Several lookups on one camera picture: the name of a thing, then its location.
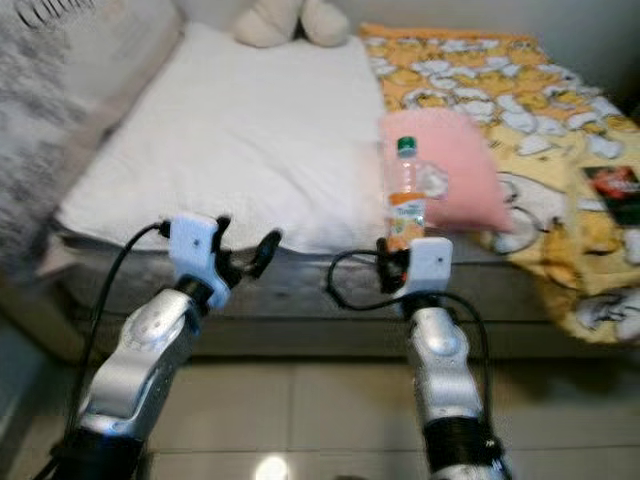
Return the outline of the grey printed headboard cushion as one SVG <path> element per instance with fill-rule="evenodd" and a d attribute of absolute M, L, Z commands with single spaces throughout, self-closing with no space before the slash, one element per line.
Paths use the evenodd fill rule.
<path fill-rule="evenodd" d="M 0 1 L 3 279 L 35 274 L 60 202 L 183 24 L 173 0 Z"/>

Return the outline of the yellow egg cartoon blanket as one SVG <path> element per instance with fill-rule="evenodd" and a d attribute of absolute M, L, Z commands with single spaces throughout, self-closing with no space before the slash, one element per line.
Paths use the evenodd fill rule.
<path fill-rule="evenodd" d="M 385 105 L 471 116 L 515 228 L 486 247 L 538 278 L 550 316 L 590 343 L 640 346 L 640 228 L 603 210 L 584 166 L 631 166 L 640 125 L 535 37 L 476 29 L 358 29 Z"/>

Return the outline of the grey quilted mattress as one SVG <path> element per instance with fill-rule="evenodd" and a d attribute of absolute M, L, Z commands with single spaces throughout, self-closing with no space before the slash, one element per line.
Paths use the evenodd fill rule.
<path fill-rule="evenodd" d="M 549 323 L 535 276 L 481 246 L 475 239 L 452 234 L 453 265 L 449 292 L 465 298 L 488 323 Z M 177 282 L 165 239 L 150 234 L 151 250 L 137 244 L 125 256 L 111 283 L 105 310 L 129 314 L 151 300 L 160 289 Z M 95 305 L 101 284 L 118 256 L 115 244 L 73 238 L 60 251 L 70 264 L 61 271 L 60 287 L 84 307 Z M 326 270 L 332 256 L 279 250 L 264 275 L 234 288 L 224 314 L 247 317 L 353 317 L 325 293 Z M 370 305 L 383 300 L 371 259 L 357 257 L 339 265 L 335 285 L 349 302 Z"/>

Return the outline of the white quilted bed sheet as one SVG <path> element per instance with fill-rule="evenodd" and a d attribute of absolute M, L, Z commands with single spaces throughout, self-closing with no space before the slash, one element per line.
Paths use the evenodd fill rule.
<path fill-rule="evenodd" d="M 151 221 L 197 212 L 228 215 L 233 248 L 274 229 L 298 253 L 370 246 L 385 227 L 375 151 L 383 114 L 356 38 L 259 49 L 191 22 L 56 223 L 122 244 Z"/>

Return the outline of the pink plush pillow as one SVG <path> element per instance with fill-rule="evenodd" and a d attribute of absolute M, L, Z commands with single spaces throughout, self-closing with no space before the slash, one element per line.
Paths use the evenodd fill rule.
<path fill-rule="evenodd" d="M 447 108 L 392 111 L 378 123 L 384 195 L 401 183 L 397 141 L 415 140 L 416 186 L 426 195 L 425 220 L 443 230 L 508 232 L 515 228 L 492 152 L 471 116 Z"/>

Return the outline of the cream plush toy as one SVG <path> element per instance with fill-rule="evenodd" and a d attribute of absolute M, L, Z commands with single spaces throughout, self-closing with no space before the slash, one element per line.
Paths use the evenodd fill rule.
<path fill-rule="evenodd" d="M 291 42 L 298 29 L 311 44 L 334 49 L 347 44 L 353 23 L 330 0 L 255 0 L 230 32 L 241 44 L 273 49 Z"/>

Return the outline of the dark red cover magazine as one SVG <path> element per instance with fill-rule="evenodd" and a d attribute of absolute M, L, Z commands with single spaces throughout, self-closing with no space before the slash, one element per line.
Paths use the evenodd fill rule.
<path fill-rule="evenodd" d="M 603 210 L 623 228 L 640 228 L 640 177 L 631 166 L 584 166 Z"/>

